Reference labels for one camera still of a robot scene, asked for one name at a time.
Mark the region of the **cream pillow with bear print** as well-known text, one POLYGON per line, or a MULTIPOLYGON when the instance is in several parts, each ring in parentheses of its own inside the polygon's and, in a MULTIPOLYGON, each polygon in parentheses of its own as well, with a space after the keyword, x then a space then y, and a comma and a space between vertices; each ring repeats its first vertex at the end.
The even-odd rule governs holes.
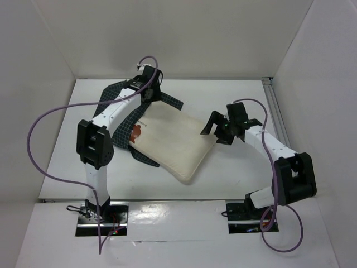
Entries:
POLYGON ((165 102, 153 102, 134 124, 129 144, 180 183, 190 185, 216 143, 214 135, 200 134, 204 126, 204 122, 165 102))

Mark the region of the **dark checked pillowcase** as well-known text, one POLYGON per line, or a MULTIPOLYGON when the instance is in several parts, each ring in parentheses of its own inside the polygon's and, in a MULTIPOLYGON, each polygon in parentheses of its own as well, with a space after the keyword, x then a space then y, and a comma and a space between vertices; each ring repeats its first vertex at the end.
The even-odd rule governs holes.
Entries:
MULTIPOLYGON (((100 96, 100 102, 112 101, 119 96, 125 83, 127 81, 119 81, 107 86, 100 96)), ((114 134, 112 135, 112 143, 114 146, 127 150, 131 153, 132 157, 144 164, 158 168, 159 163, 140 153, 129 144, 129 138, 132 134, 133 126, 138 123, 139 119, 144 115, 145 111, 150 106, 150 103, 143 103, 133 112, 131 112, 126 119, 119 125, 114 134)))

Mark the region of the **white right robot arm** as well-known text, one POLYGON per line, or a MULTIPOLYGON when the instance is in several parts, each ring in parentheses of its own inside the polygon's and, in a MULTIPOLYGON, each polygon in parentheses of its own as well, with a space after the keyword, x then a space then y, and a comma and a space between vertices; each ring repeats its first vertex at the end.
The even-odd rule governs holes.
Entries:
POLYGON ((239 138, 266 156, 272 167, 272 185, 245 196, 246 217, 255 219, 264 208, 275 204, 286 206, 316 195, 315 173, 308 153, 298 153, 268 133, 265 122, 248 117, 242 102, 228 104, 226 108, 225 115, 212 111, 201 134, 208 135, 216 125, 217 143, 231 145, 239 138))

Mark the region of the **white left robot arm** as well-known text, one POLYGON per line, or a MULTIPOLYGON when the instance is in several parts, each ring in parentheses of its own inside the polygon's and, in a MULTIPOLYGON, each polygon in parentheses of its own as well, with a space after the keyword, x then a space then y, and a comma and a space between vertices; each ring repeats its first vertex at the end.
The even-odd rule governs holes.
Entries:
POLYGON ((112 137, 119 125, 143 103, 161 99, 160 76, 162 71, 149 65, 123 83, 115 102, 109 104, 91 120, 81 120, 77 129, 76 152, 84 164, 88 190, 85 206, 90 216, 103 223, 110 216, 110 196, 107 189, 107 166, 114 156, 112 137))

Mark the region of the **aluminium frame rail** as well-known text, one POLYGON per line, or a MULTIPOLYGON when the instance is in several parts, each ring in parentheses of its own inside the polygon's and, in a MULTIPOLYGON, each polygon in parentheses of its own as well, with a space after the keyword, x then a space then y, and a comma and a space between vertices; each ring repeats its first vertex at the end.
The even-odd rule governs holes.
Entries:
POLYGON ((290 141, 282 118, 277 98, 273 89, 273 79, 265 77, 262 79, 263 89, 266 95, 267 103, 271 113, 271 119, 277 138, 286 146, 290 147, 290 141))

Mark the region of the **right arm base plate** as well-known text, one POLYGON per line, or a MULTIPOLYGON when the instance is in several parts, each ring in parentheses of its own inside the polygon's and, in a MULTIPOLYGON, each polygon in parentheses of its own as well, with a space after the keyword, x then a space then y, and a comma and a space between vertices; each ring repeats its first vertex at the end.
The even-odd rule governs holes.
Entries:
POLYGON ((260 220, 267 209, 248 209, 243 200, 228 200, 221 215, 228 221, 228 232, 232 234, 261 233, 260 220))

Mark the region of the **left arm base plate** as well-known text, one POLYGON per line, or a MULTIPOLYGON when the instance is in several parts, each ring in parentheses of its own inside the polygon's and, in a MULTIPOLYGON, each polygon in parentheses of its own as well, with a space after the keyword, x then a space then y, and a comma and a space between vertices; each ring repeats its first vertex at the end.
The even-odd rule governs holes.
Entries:
MULTIPOLYGON (((97 215, 81 203, 78 211, 78 220, 76 224, 76 237, 96 237, 98 235, 97 215)), ((100 232, 102 237, 126 236, 128 224, 129 205, 127 203, 116 203, 110 205, 109 214, 100 217, 100 232)))

